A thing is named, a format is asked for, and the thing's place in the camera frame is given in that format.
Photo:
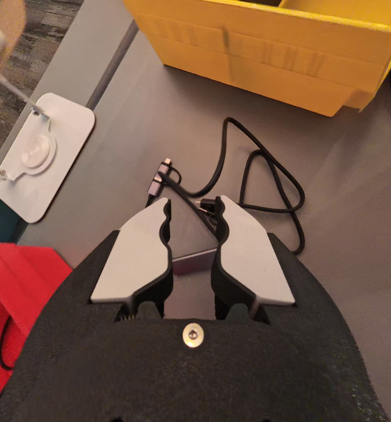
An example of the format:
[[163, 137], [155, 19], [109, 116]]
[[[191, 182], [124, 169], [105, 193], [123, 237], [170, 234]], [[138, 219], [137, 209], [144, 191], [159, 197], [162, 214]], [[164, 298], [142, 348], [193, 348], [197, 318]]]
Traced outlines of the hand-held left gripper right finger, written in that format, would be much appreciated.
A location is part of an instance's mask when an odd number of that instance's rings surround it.
[[295, 297], [263, 226], [225, 195], [215, 199], [217, 250], [211, 269], [216, 316], [243, 304], [255, 318], [263, 305], [291, 307]]

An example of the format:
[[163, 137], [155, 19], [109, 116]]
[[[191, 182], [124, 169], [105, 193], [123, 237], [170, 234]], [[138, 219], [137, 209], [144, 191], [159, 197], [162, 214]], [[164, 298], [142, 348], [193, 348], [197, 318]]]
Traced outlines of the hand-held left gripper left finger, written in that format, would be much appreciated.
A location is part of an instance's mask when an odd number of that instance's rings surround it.
[[153, 302], [164, 316], [173, 290], [171, 219], [171, 200], [161, 198], [122, 225], [91, 303], [121, 303], [127, 316], [135, 316], [141, 303]]

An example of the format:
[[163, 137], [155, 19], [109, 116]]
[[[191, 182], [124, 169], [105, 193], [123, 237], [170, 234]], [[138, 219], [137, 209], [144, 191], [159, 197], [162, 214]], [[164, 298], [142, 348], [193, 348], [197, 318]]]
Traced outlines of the grey usb hub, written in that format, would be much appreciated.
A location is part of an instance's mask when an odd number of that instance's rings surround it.
[[[158, 198], [164, 187], [171, 188], [188, 206], [196, 213], [196, 215], [202, 220], [209, 231], [215, 235], [215, 230], [209, 223], [208, 219], [202, 216], [203, 212], [207, 210], [198, 208], [190, 200], [189, 196], [184, 192], [184, 189], [180, 186], [182, 182], [182, 176], [180, 172], [173, 167], [172, 160], [166, 158], [161, 161], [155, 176], [152, 178], [149, 188], [147, 190], [147, 202], [145, 208], [149, 207], [155, 198]], [[189, 255], [179, 256], [173, 259], [173, 273], [177, 276], [182, 276], [192, 272], [210, 270], [214, 261], [214, 257], [217, 251], [217, 247], [213, 249], [195, 252]]]

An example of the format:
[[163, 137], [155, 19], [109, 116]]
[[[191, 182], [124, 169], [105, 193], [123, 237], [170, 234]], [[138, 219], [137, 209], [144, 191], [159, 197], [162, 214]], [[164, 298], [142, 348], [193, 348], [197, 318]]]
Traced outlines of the red plastic bin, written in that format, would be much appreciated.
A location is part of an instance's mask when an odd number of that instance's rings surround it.
[[49, 247], [0, 243], [0, 395], [37, 318], [71, 272]]

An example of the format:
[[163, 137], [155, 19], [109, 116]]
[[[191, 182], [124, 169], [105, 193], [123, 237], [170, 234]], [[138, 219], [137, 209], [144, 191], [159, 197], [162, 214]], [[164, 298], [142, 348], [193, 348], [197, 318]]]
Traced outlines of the yellow plastic bin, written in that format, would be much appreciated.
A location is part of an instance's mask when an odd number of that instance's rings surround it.
[[391, 1], [124, 4], [164, 65], [329, 117], [391, 70]]

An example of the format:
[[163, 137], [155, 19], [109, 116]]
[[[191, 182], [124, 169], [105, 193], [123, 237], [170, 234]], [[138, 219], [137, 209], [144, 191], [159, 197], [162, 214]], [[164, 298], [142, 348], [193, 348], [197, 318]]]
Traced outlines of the dark blue flat pad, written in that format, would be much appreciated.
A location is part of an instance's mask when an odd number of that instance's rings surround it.
[[0, 243], [17, 244], [28, 223], [0, 199]]

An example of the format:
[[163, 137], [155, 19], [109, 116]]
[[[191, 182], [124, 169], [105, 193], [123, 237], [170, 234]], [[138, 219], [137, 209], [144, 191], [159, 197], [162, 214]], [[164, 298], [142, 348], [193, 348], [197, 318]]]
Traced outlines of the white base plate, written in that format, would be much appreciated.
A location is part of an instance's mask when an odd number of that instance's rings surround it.
[[95, 125], [92, 110], [54, 93], [36, 103], [0, 164], [0, 199], [25, 222], [43, 218]]

